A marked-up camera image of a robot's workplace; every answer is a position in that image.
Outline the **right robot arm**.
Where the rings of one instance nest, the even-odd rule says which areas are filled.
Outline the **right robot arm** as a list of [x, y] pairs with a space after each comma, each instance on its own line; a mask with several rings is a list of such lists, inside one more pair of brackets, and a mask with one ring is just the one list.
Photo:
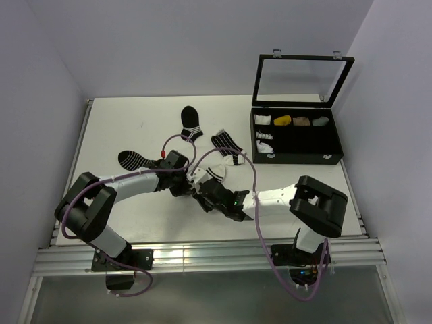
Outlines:
[[219, 211], [233, 221], [295, 216], [302, 222], [292, 247], [292, 255], [299, 263], [309, 262], [325, 238], [339, 238], [342, 234], [348, 197], [310, 176], [301, 176], [297, 183], [283, 188], [261, 192], [232, 192], [211, 176], [190, 179], [190, 183], [192, 196], [204, 211]]

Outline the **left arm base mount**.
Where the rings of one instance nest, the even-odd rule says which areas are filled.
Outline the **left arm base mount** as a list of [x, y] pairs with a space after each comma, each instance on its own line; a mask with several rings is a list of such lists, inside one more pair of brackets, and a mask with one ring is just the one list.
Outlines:
[[[96, 250], [90, 270], [93, 273], [105, 273], [105, 286], [109, 293], [126, 297], [137, 296], [150, 290], [153, 285], [153, 276], [149, 271], [152, 267], [152, 249], [134, 250], [129, 248], [117, 257]], [[141, 291], [131, 292], [133, 285], [138, 283], [138, 274], [146, 275], [148, 283]]]

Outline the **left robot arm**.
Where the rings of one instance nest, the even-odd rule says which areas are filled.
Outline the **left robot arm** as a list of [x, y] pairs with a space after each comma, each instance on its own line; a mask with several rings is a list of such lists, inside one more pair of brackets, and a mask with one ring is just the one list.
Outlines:
[[133, 252], [131, 244], [107, 225], [113, 206], [139, 194], [188, 194], [187, 164], [187, 157], [172, 150], [166, 158], [124, 175], [103, 179], [83, 173], [58, 204], [55, 218], [64, 230], [104, 252], [115, 269], [125, 269], [132, 264]]

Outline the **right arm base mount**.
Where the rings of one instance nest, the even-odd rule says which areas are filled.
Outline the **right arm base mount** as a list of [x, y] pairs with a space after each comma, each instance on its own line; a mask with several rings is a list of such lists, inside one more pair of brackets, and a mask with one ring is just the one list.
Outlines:
[[323, 243], [313, 254], [298, 250], [293, 244], [271, 245], [273, 264], [276, 267], [289, 267], [292, 281], [302, 286], [316, 282], [322, 252]]

